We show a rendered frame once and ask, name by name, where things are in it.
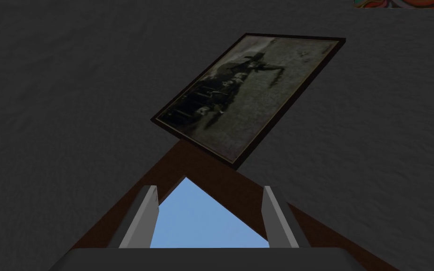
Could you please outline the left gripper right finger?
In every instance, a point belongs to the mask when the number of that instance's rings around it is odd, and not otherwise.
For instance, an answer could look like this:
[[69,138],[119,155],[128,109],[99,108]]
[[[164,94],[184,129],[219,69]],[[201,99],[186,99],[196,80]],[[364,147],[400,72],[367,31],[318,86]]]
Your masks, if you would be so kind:
[[270,248],[311,247],[278,187],[264,187],[261,214]]

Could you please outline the brown framed window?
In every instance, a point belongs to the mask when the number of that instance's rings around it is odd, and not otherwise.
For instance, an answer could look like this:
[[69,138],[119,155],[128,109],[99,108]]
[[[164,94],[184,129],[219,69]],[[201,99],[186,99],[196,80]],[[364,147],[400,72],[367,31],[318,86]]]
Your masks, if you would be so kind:
[[106,247],[144,185],[156,185],[156,247],[263,247],[263,188],[189,142],[175,144],[73,248]]

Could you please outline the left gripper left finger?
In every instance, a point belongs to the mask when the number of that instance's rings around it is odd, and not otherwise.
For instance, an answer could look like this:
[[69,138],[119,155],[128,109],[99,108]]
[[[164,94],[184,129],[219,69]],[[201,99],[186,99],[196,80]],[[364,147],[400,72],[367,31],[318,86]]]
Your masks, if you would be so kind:
[[143,186],[107,247],[150,248],[158,214],[157,186]]

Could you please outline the dark framed picture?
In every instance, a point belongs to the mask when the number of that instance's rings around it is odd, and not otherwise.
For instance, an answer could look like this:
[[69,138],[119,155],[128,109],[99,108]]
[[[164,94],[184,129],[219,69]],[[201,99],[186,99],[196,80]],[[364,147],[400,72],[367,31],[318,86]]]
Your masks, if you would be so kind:
[[152,122],[238,169],[345,42],[245,33]]

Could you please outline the colourful picture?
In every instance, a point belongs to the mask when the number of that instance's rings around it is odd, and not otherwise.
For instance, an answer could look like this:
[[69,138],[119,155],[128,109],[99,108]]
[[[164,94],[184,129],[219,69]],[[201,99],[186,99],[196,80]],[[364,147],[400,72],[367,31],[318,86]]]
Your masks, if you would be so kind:
[[353,0],[355,8],[434,9],[434,0]]

